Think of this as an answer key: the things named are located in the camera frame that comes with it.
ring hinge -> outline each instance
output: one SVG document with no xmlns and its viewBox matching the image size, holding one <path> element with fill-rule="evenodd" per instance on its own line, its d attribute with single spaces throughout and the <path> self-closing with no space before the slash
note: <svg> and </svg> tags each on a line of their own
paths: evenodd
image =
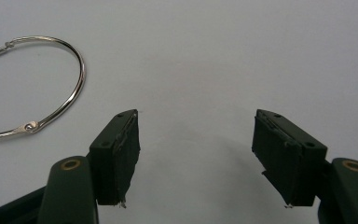
<svg viewBox="0 0 358 224">
<path fill-rule="evenodd" d="M 75 49 L 74 47 L 72 47 L 69 43 L 54 37 L 33 35 L 33 36 L 24 36 L 24 37 L 15 38 L 9 42 L 6 42 L 5 45 L 2 48 L 0 48 L 0 54 L 7 52 L 8 49 L 14 48 L 18 44 L 26 43 L 26 42 L 52 42 L 58 45 L 65 46 L 67 49 L 71 50 L 79 61 L 79 65 L 80 65 L 79 79 L 77 81 L 75 89 L 73 90 L 69 98 L 53 113 L 51 113 L 46 118 L 40 121 L 29 121 L 16 129 L 2 132 L 0 133 L 0 138 L 11 136 L 14 134 L 20 134 L 20 133 L 37 133 L 40 130 L 42 130 L 53 120 L 57 119 L 63 112 L 65 112 L 69 108 L 69 106 L 72 105 L 72 103 L 76 100 L 77 96 L 81 92 L 86 78 L 86 66 L 84 64 L 80 52 L 77 51 L 77 49 Z"/>
</svg>

white surface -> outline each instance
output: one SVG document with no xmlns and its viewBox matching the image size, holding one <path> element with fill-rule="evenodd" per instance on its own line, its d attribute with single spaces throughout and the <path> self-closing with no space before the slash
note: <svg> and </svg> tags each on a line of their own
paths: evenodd
<svg viewBox="0 0 358 224">
<path fill-rule="evenodd" d="M 78 101 L 41 133 L 0 141 L 0 205 L 86 155 L 117 113 L 137 108 L 141 155 L 127 209 L 101 223 L 318 223 L 285 209 L 251 152 L 257 108 L 281 113 L 358 160 L 358 1 L 0 1 L 0 47 L 49 35 L 83 54 Z M 0 57 L 0 131 L 42 119 L 77 80 L 49 47 Z"/>
</svg>

screw hole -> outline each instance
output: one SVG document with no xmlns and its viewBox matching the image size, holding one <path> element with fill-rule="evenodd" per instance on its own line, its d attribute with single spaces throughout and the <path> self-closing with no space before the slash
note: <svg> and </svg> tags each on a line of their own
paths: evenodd
<svg viewBox="0 0 358 224">
<path fill-rule="evenodd" d="M 315 144 L 313 144 L 313 143 L 310 143 L 310 142 L 308 142 L 308 143 L 305 143 L 305 145 L 306 145 L 307 147 L 315 147 Z"/>
<path fill-rule="evenodd" d="M 79 165 L 80 165 L 80 160 L 69 160 L 61 164 L 61 169 L 66 171 L 73 170 Z"/>
<path fill-rule="evenodd" d="M 343 161 L 342 164 L 348 169 L 358 172 L 358 162 L 357 161 Z"/>
</svg>

metal ring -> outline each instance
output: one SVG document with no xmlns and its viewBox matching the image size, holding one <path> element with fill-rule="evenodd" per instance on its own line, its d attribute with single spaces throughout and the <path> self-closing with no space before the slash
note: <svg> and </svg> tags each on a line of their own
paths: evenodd
<svg viewBox="0 0 358 224">
<path fill-rule="evenodd" d="M 82 58 L 81 54 L 79 53 L 79 51 L 77 51 L 77 49 L 72 47 L 67 42 L 57 39 L 57 38 L 54 38 L 54 37 L 33 35 L 33 36 L 25 36 L 25 37 L 15 38 L 15 39 L 11 40 L 10 42 L 6 42 L 5 46 L 0 48 L 0 54 L 7 52 L 8 49 L 14 48 L 17 44 L 27 43 L 27 42 L 51 42 L 51 43 L 56 43 L 56 44 L 65 46 L 66 48 L 71 50 L 75 54 L 75 56 L 77 57 L 77 59 L 80 63 L 79 79 L 77 81 L 74 91 L 69 96 L 69 98 L 52 114 L 50 114 L 45 119 L 42 119 L 40 121 L 29 121 L 16 129 L 2 132 L 2 133 L 0 133 L 0 138 L 11 136 L 14 134 L 20 134 L 20 133 L 37 133 L 40 130 L 42 130 L 43 128 L 45 128 L 49 123 L 51 123 L 53 120 L 57 119 L 63 112 L 65 112 L 65 110 L 67 110 L 69 108 L 69 106 L 76 100 L 77 96 L 79 95 L 79 93 L 81 92 L 81 90 L 83 88 L 84 81 L 86 78 L 86 67 L 85 67 L 83 58 Z"/>
</svg>

silver ring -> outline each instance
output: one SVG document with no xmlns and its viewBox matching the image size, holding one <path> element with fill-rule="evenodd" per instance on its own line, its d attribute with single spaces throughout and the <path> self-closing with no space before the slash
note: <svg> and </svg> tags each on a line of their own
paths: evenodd
<svg viewBox="0 0 358 224">
<path fill-rule="evenodd" d="M 20 134 L 20 133 L 39 132 L 40 130 L 45 128 L 48 124 L 50 124 L 53 120 L 57 119 L 63 112 L 65 112 L 65 110 L 67 110 L 69 106 L 71 106 L 71 104 L 76 100 L 77 96 L 79 95 L 79 93 L 83 88 L 84 81 L 86 78 L 86 68 L 83 58 L 79 53 L 79 51 L 77 51 L 77 49 L 75 49 L 74 47 L 72 47 L 70 44 L 68 44 L 63 40 L 54 37 L 41 36 L 41 35 L 19 37 L 11 40 L 10 42 L 6 42 L 5 46 L 0 48 L 0 54 L 7 52 L 8 49 L 14 48 L 17 44 L 26 43 L 26 42 L 40 42 L 40 41 L 63 45 L 75 54 L 75 56 L 77 57 L 80 63 L 80 74 L 76 87 L 72 92 L 72 94 L 69 96 L 69 98 L 57 110 L 55 110 L 52 114 L 48 115 L 45 119 L 42 119 L 40 121 L 29 121 L 16 129 L 2 132 L 0 133 L 0 138 L 11 136 L 14 134 Z"/>
</svg>

